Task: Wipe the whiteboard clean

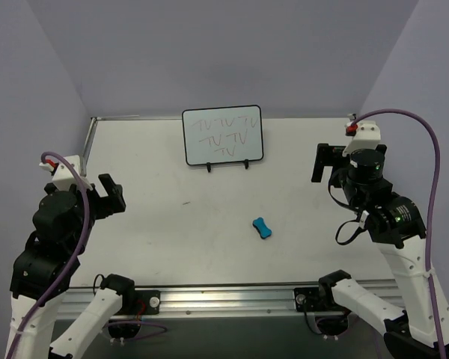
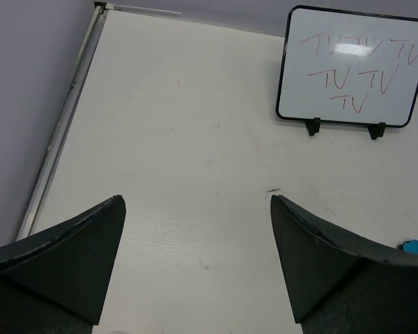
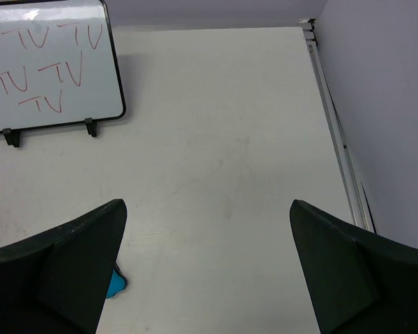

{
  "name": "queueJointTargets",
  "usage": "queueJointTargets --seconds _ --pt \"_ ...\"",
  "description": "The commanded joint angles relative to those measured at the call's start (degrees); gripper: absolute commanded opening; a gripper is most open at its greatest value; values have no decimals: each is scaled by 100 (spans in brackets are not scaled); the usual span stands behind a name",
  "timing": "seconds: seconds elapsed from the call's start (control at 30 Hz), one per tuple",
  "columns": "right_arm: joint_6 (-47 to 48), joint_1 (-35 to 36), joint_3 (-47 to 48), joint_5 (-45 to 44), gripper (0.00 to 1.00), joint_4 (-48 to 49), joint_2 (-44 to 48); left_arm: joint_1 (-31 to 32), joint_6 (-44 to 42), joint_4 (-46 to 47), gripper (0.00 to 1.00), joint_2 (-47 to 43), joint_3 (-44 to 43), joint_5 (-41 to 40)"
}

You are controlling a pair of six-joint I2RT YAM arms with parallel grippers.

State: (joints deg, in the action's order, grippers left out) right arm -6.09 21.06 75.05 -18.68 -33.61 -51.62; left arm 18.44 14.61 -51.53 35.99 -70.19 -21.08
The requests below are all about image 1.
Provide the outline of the small black-framed whiteboard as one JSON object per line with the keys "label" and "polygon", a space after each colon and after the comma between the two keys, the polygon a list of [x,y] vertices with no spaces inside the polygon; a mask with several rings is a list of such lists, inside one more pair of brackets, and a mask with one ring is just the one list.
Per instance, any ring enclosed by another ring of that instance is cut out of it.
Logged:
{"label": "small black-framed whiteboard", "polygon": [[183,141],[189,166],[259,162],[264,158],[259,105],[187,109]]}

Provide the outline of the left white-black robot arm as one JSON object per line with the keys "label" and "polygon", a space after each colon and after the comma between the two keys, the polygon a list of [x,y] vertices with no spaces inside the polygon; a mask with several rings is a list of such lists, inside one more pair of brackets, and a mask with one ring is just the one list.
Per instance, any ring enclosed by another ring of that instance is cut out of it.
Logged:
{"label": "left white-black robot arm", "polygon": [[7,358],[81,358],[113,315],[135,307],[134,281],[110,274],[72,325],[52,339],[58,309],[91,228],[95,221],[126,208],[122,186],[109,174],[100,174],[98,179],[107,195],[101,197],[95,188],[88,189],[88,208],[76,185],[66,191],[52,183],[46,185],[46,196],[32,218],[34,231],[13,264]]}

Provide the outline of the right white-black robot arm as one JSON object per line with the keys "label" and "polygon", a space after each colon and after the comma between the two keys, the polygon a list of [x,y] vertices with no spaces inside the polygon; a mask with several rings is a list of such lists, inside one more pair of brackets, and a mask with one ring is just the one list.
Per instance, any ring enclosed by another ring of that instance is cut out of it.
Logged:
{"label": "right white-black robot arm", "polygon": [[338,270],[318,280],[318,302],[355,313],[382,335],[394,358],[449,358],[449,306],[439,282],[426,267],[427,230],[418,207],[393,190],[382,172],[386,146],[345,154],[342,146],[318,144],[312,182],[332,170],[329,188],[341,188],[338,206],[355,213],[358,226],[344,243],[369,233],[385,258],[404,306],[374,295]]}

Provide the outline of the blue bone-shaped eraser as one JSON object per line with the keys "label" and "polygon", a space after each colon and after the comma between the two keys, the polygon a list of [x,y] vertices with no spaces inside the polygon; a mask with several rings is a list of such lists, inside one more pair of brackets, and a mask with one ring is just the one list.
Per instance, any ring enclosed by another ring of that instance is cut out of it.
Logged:
{"label": "blue bone-shaped eraser", "polygon": [[261,239],[268,239],[272,235],[272,230],[267,226],[262,217],[252,221],[252,227],[257,231]]}

